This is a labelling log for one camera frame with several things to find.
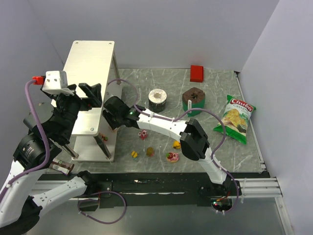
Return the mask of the pink red mushroom toy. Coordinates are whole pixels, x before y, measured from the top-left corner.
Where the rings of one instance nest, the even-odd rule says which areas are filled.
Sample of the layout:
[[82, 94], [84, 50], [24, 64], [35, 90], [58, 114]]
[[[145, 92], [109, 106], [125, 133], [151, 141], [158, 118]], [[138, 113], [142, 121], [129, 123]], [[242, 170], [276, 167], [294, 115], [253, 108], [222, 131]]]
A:
[[148, 132], [143, 129], [138, 133], [138, 136], [140, 139], [145, 140], [148, 136]]

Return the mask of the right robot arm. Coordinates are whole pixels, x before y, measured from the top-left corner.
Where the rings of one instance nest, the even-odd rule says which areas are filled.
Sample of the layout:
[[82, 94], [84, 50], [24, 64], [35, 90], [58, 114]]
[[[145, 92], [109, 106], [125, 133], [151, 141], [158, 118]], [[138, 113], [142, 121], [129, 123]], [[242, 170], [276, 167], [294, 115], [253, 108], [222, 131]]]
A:
[[212, 149], [208, 135], [196, 119], [191, 118], [189, 121], [185, 121], [181, 120], [181, 117], [169, 118], [157, 115], [135, 105], [128, 107], [116, 96], [105, 101], [103, 116], [113, 130], [120, 126], [150, 130], [180, 142], [182, 154], [186, 158], [198, 162], [214, 184], [224, 185], [231, 179], [227, 170], [215, 157], [215, 152], [223, 144], [226, 133], [223, 133], [223, 138], [218, 146]]

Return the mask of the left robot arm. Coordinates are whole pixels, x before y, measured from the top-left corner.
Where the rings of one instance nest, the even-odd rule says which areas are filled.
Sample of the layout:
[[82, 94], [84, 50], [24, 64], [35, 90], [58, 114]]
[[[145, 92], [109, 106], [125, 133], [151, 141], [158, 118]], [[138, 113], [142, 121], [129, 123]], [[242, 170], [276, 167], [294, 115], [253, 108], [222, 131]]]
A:
[[0, 191], [2, 235], [23, 235], [51, 209], [70, 198], [91, 195], [97, 188], [97, 181], [85, 170], [55, 189], [30, 195], [37, 180], [61, 153], [60, 147], [69, 144], [78, 113], [98, 108], [102, 103], [100, 84], [89, 86], [80, 83], [78, 87], [86, 94], [85, 98], [80, 98], [76, 93], [60, 93], [54, 96], [56, 107], [42, 104], [35, 109], [29, 94], [29, 87], [33, 84], [37, 82], [27, 82], [24, 89], [31, 110], [25, 119], [29, 132], [13, 154], [11, 170]]

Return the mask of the white two-tier shelf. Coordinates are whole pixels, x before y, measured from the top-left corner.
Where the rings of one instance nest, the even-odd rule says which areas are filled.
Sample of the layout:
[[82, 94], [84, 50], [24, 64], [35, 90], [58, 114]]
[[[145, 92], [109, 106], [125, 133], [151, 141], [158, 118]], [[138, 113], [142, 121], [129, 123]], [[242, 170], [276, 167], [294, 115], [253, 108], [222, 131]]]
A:
[[[114, 41], [74, 41], [64, 66], [69, 84], [102, 86], [102, 107], [79, 112], [72, 131], [76, 138], [72, 160], [80, 163], [114, 160], [117, 132], [112, 131], [102, 115], [105, 101], [122, 95], [114, 44]], [[99, 133], [107, 136], [108, 141], [102, 141]]]

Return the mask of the black and white tape roll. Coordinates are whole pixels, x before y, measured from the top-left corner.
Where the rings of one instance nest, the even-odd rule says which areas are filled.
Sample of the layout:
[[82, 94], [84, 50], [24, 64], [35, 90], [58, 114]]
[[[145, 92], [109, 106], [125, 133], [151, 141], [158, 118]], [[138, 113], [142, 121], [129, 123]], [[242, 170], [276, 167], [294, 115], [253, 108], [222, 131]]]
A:
[[165, 110], [167, 93], [163, 89], [153, 89], [148, 94], [149, 110], [160, 113]]

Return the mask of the yellow bee toy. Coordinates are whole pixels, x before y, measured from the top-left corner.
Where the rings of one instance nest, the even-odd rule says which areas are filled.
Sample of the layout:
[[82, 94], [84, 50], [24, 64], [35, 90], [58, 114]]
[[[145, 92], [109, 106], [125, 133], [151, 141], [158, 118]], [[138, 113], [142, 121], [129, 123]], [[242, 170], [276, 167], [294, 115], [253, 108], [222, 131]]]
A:
[[138, 153], [137, 153], [136, 151], [133, 151], [133, 152], [131, 153], [131, 156], [132, 156], [132, 159], [135, 160], [135, 159], [138, 158]]

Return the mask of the olive round toy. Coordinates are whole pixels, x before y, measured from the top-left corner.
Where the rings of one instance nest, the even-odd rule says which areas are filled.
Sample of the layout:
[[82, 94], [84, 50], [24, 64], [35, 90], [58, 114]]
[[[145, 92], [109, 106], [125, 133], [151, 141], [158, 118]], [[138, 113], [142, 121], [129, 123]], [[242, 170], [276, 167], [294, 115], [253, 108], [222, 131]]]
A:
[[147, 155], [148, 157], [152, 157], [152, 156], [154, 155], [154, 153], [155, 153], [155, 150], [154, 150], [152, 147], [148, 147], [148, 148], [146, 149], [146, 155]]

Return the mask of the brown snack bar wrapper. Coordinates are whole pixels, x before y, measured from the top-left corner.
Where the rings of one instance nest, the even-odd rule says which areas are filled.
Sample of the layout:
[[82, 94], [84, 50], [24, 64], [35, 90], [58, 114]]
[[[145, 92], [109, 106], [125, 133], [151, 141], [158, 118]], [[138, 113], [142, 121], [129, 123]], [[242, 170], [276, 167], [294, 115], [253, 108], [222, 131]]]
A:
[[65, 162], [58, 158], [54, 158], [49, 166], [50, 169], [54, 169], [68, 176], [74, 169], [74, 164]]

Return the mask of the yellow duck toy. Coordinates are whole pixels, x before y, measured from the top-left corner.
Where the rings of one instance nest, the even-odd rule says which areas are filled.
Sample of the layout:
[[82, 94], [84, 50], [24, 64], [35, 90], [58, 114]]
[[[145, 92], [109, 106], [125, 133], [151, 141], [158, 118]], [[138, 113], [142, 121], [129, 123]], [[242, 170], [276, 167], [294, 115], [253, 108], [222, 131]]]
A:
[[181, 144], [179, 141], [174, 141], [172, 147], [174, 149], [181, 149]]

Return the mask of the pink donut toy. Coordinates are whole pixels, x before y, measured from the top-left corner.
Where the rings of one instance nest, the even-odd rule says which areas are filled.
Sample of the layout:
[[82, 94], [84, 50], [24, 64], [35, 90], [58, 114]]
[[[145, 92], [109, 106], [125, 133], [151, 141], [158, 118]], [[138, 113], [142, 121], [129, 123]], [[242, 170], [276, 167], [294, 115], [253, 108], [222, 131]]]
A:
[[166, 159], [170, 163], [176, 163], [179, 160], [179, 154], [174, 152], [169, 152], [166, 155]]

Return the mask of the brown and green cup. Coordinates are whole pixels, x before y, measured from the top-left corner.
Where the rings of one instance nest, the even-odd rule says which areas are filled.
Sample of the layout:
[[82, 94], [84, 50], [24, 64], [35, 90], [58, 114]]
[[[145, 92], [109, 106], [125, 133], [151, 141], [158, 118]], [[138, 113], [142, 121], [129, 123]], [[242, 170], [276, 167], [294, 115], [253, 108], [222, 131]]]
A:
[[182, 94], [182, 107], [184, 111], [191, 108], [203, 109], [205, 105], [205, 92], [193, 87]]

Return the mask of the red block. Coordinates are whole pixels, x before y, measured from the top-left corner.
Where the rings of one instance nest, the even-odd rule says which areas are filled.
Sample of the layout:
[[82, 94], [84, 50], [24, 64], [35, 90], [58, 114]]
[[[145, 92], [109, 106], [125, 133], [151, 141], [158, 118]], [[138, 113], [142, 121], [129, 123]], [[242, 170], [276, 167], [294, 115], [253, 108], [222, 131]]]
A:
[[199, 65], [191, 65], [190, 81], [202, 83], [204, 80], [204, 67]]

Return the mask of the green chips bag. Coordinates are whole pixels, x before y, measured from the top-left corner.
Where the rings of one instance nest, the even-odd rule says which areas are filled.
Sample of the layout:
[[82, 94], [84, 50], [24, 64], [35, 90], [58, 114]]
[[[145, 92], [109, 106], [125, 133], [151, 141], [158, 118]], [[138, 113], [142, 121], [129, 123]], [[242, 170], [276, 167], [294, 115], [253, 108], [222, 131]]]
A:
[[225, 126], [226, 135], [242, 144], [246, 144], [249, 120], [255, 110], [255, 106], [227, 95], [227, 105], [221, 119]]

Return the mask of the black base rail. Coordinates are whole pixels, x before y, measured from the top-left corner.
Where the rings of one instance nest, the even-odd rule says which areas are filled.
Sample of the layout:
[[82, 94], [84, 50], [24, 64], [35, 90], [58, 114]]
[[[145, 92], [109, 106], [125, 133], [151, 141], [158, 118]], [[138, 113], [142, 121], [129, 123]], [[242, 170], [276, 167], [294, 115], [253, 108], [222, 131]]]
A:
[[98, 199], [100, 208], [197, 205], [242, 195], [240, 183], [227, 177], [212, 183], [206, 173], [77, 173], [91, 187], [82, 198]]

